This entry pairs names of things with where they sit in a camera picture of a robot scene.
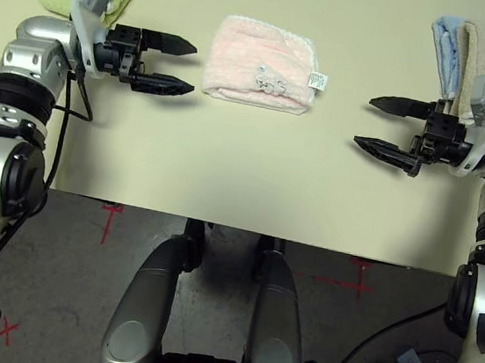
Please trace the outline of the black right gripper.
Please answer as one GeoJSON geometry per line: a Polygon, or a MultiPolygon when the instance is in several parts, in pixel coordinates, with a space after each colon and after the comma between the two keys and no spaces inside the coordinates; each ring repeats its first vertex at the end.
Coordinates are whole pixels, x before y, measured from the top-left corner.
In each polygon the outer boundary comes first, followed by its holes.
{"type": "Polygon", "coordinates": [[[466,142],[467,130],[459,118],[444,113],[444,102],[421,102],[413,98],[382,96],[368,103],[384,113],[424,120],[423,131],[417,134],[404,152],[395,144],[381,139],[355,136],[354,141],[367,154],[401,169],[410,177],[419,174],[423,164],[445,163],[459,166],[469,154],[472,144],[466,142]]]}

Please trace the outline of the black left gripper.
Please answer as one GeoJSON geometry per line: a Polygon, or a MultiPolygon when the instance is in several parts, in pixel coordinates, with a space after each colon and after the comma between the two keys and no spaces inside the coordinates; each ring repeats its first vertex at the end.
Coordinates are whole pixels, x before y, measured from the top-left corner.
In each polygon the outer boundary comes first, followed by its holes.
{"type": "Polygon", "coordinates": [[[102,43],[94,46],[94,57],[99,72],[116,76],[130,84],[132,91],[161,96],[178,96],[193,92],[195,87],[175,76],[139,73],[141,54],[156,50],[170,55],[198,53],[186,39],[170,33],[129,25],[116,25],[110,29],[102,43]]]}

